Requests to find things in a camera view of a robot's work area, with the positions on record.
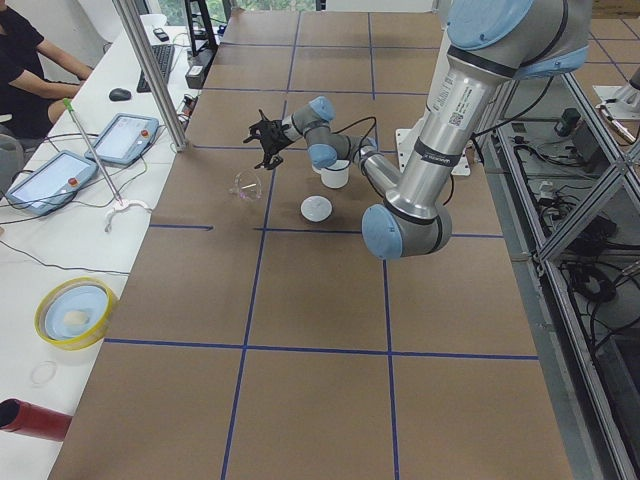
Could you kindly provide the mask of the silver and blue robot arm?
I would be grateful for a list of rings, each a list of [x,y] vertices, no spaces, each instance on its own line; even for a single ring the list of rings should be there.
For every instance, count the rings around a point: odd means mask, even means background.
[[[331,102],[317,97],[282,120],[262,117],[248,140],[260,142],[261,167],[304,140],[312,165],[356,164],[382,201],[363,214],[368,250],[383,260],[426,255],[448,242],[451,217],[439,197],[497,87],[513,79],[553,77],[587,58],[590,1],[456,1],[446,33],[448,72],[413,144],[406,167],[394,167],[367,137],[334,132]]]

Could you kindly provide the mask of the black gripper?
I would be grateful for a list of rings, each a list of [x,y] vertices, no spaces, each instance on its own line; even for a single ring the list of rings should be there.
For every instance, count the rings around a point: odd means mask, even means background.
[[[271,120],[259,109],[260,120],[249,127],[249,136],[243,140],[247,144],[253,140],[260,142],[263,150],[262,161],[255,169],[277,168],[284,159],[279,153],[286,148],[285,128],[281,120]]]

